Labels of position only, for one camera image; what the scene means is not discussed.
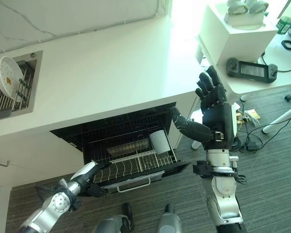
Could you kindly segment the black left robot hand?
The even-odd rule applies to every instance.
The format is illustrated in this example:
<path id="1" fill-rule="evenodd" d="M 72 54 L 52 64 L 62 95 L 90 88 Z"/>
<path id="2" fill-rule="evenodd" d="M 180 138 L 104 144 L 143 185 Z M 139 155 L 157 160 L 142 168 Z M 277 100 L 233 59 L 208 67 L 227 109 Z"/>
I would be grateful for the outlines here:
<path id="1" fill-rule="evenodd" d="M 95 161 L 91 161 L 77 171 L 69 181 L 69 183 L 73 183 L 78 186 L 78 191 L 75 195 L 95 198 L 105 196 L 108 193 L 107 189 L 101 188 L 98 184 L 94 183 L 94 178 L 97 173 L 105 168 L 108 168 L 111 164 L 111 162 L 103 162 L 98 164 Z"/>

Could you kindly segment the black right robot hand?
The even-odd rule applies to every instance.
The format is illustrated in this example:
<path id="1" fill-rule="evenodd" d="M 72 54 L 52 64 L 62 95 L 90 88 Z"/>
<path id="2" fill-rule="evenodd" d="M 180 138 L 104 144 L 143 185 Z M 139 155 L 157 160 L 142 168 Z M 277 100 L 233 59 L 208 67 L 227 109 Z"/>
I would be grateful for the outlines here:
<path id="1" fill-rule="evenodd" d="M 197 85 L 202 123 L 186 119 L 174 106 L 170 113 L 175 127 L 184 136 L 202 143 L 205 150 L 231 149 L 236 134 L 234 112 L 214 66 L 199 74 Z"/>

